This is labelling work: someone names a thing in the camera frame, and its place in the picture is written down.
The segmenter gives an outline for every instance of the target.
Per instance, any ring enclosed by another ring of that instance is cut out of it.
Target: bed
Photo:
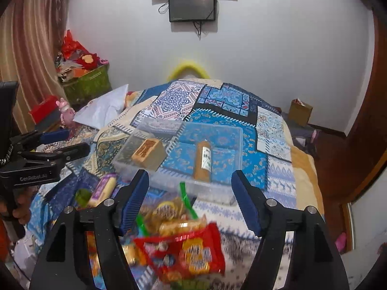
[[[304,209],[314,205],[324,214],[313,159],[293,146],[289,129],[280,113],[260,97],[219,80],[183,79],[133,92],[128,108],[106,127],[97,131],[77,126],[73,138],[44,146],[41,151],[87,142],[90,155],[68,163],[61,181],[40,187],[32,205],[28,231],[36,240],[36,252],[47,231],[63,208],[74,204],[78,189],[93,190],[100,178],[114,171],[112,160],[138,123],[145,117],[237,126],[243,130],[243,172],[250,183],[285,207]],[[127,183],[120,178],[118,189]],[[238,289],[250,268],[259,245],[247,229],[237,204],[219,205],[195,200],[198,216],[216,221],[226,259],[225,276],[203,276],[201,283],[211,289]],[[284,285],[289,266],[293,233],[288,232],[283,258],[274,288]],[[157,281],[150,267],[132,268],[141,290],[168,287]],[[95,277],[104,289],[101,274]]]

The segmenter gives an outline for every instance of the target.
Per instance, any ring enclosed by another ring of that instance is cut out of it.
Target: wooden stamp
[[[132,161],[142,168],[156,171],[166,157],[163,143],[157,138],[147,138],[132,155]]]

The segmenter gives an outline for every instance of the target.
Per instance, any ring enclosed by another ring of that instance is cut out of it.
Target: pink slipper
[[[346,242],[347,242],[347,235],[345,232],[342,232],[337,238],[337,240],[335,241],[335,245],[339,253],[341,253],[344,250]]]

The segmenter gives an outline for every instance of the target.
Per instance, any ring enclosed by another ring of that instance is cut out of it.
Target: curtain
[[[54,60],[66,28],[68,0],[12,0],[0,18],[0,80],[19,81],[14,118],[34,129],[28,113],[50,94],[65,97]]]

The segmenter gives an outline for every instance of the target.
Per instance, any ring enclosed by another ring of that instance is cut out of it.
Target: human hand
[[[34,192],[33,187],[26,188],[20,195],[17,197],[16,201],[18,203],[18,208],[16,208],[12,215],[19,220],[19,223],[21,225],[26,225],[31,218],[31,198],[32,194]],[[0,213],[6,213],[7,212],[7,206],[6,204],[1,201],[0,202]]]

